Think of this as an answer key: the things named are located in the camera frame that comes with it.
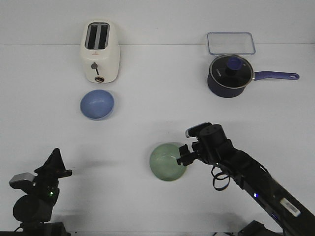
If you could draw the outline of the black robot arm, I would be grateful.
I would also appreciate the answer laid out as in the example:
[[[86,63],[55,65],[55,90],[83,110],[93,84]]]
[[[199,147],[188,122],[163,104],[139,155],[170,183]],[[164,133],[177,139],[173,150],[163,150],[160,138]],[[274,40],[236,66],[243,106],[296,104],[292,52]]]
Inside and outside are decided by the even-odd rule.
[[[21,222],[22,233],[26,236],[69,236],[63,222],[50,222],[60,193],[59,179],[72,175],[72,170],[65,168],[60,149],[55,148],[34,172],[36,176],[21,173],[9,181],[10,187],[25,193],[13,207],[13,216]]]
[[[186,137],[196,137],[192,151],[179,147],[178,165],[188,166],[198,159],[220,172],[213,181],[234,180],[282,228],[284,236],[313,236],[315,216],[283,188],[258,161],[236,149],[219,124],[205,122],[191,127]]]

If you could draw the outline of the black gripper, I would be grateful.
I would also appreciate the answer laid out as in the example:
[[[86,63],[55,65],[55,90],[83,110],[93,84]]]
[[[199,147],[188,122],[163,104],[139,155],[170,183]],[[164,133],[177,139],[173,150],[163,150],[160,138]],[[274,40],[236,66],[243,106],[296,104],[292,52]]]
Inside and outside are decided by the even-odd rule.
[[[234,146],[220,124],[203,128],[196,138],[198,143],[193,143],[192,148],[199,155],[198,159],[206,164],[219,164],[234,153]],[[197,159],[194,152],[189,152],[188,145],[179,147],[179,153],[177,164],[180,166],[188,166]]]
[[[34,178],[31,194],[39,197],[58,197],[59,179],[72,175],[72,170],[65,169],[59,148],[55,148],[41,168],[34,172],[37,176]]]

